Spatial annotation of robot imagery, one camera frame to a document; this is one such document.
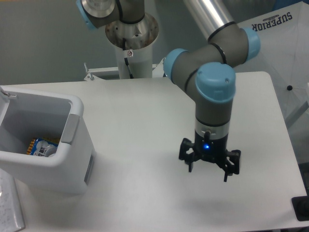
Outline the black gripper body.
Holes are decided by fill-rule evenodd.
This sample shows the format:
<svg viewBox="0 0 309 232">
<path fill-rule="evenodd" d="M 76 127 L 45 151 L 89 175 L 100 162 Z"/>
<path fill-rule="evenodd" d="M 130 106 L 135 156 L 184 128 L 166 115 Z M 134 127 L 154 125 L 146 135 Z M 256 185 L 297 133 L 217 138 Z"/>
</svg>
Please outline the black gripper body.
<svg viewBox="0 0 309 232">
<path fill-rule="evenodd" d="M 226 160 L 226 144 L 228 134 L 217 140 L 204 141 L 204 138 L 195 132 L 194 161 L 203 160 L 216 164 L 224 164 Z"/>
</svg>

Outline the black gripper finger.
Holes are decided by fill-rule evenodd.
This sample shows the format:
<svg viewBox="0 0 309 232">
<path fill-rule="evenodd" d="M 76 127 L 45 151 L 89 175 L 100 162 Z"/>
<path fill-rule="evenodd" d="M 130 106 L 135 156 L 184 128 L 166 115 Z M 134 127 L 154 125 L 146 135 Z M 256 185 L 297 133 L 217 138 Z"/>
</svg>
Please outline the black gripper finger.
<svg viewBox="0 0 309 232">
<path fill-rule="evenodd" d="M 219 158 L 218 166 L 224 170 L 224 182 L 227 182 L 227 178 L 233 174 L 240 173 L 240 150 L 226 150 L 221 158 Z"/>
<path fill-rule="evenodd" d="M 183 160 L 188 165 L 188 172 L 192 172 L 193 162 L 200 160 L 200 155 L 196 151 L 196 146 L 189 139 L 183 138 L 180 151 L 179 159 Z"/>
</svg>

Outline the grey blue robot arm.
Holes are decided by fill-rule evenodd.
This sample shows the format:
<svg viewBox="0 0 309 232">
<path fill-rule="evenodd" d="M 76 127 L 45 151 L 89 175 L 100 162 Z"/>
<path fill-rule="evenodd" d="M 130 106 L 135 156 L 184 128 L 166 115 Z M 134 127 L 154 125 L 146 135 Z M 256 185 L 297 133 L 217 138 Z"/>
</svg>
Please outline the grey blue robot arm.
<svg viewBox="0 0 309 232">
<path fill-rule="evenodd" d="M 145 12 L 142 0 L 79 0 L 76 2 L 90 29 L 105 28 L 115 47 L 119 76 L 152 76 L 152 56 L 140 57 L 157 38 L 158 24 Z M 195 52 L 172 50 L 163 60 L 164 74 L 196 104 L 195 139 L 183 139 L 179 159 L 189 170 L 198 160 L 217 164 L 225 176 L 239 174 L 239 150 L 226 148 L 233 98 L 234 68 L 260 51 L 258 34 L 239 28 L 220 0 L 187 0 L 185 5 L 204 34 L 207 45 Z"/>
</svg>

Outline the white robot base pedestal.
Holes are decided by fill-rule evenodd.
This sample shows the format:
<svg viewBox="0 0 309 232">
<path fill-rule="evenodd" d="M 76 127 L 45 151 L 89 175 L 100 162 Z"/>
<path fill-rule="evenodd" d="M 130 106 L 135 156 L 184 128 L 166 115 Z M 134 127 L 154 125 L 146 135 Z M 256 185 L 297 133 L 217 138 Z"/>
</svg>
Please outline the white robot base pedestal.
<svg viewBox="0 0 309 232">
<path fill-rule="evenodd" d="M 152 15 L 146 13 L 136 24 L 112 22 L 105 27 L 105 33 L 115 48 L 120 79 L 153 76 L 153 44 L 159 34 L 159 25 Z"/>
</svg>

